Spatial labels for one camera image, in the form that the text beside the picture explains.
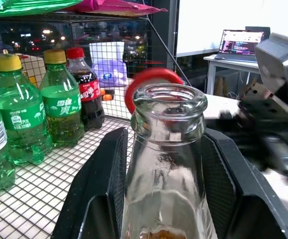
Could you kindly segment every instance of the bottle mouth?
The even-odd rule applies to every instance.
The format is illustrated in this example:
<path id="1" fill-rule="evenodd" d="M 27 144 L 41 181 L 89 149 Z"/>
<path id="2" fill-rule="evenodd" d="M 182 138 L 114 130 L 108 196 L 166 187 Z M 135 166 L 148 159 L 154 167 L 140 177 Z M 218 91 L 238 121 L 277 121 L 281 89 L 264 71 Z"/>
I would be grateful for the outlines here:
<path id="1" fill-rule="evenodd" d="M 195 117 L 207 108 L 200 90 L 180 84 L 152 84 L 134 94 L 136 110 L 157 117 Z"/>

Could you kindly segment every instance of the laptop screen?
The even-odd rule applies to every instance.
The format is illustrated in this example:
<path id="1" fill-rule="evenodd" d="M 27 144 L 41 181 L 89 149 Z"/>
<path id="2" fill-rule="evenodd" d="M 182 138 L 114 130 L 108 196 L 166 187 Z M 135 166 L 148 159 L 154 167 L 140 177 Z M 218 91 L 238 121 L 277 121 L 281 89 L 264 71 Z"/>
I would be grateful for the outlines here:
<path id="1" fill-rule="evenodd" d="M 263 32 L 224 30 L 219 52 L 255 56 L 255 46 L 261 42 L 263 35 Z"/>

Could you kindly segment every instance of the red cola label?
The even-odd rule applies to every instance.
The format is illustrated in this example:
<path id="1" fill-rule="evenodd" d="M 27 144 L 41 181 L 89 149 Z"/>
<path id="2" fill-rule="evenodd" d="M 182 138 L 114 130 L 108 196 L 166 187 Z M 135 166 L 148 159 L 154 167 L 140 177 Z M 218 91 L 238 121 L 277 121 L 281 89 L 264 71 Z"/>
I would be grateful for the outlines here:
<path id="1" fill-rule="evenodd" d="M 98 80 L 80 84 L 80 93 L 82 102 L 92 101 L 100 97 Z"/>

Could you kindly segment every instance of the yellow bottle cap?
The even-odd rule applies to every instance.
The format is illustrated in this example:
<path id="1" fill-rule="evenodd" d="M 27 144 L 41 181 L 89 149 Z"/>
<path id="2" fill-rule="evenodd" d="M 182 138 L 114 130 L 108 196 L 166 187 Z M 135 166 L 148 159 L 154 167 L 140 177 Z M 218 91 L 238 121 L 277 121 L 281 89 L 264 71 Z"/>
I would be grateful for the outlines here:
<path id="1" fill-rule="evenodd" d="M 44 62 L 46 64 L 63 64 L 66 63 L 64 50 L 47 50 L 44 52 Z"/>
<path id="2" fill-rule="evenodd" d="M 17 55 L 0 55 L 0 71 L 16 71 L 21 68 L 20 58 Z"/>

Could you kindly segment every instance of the green fabric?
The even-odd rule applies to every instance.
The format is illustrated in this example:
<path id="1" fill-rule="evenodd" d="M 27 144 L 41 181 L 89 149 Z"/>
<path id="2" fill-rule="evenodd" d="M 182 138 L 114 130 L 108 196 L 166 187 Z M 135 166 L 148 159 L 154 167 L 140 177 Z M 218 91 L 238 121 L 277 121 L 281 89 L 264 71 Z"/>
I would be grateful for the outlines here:
<path id="1" fill-rule="evenodd" d="M 0 0 L 0 16 L 48 13 L 80 2 L 82 0 Z"/>

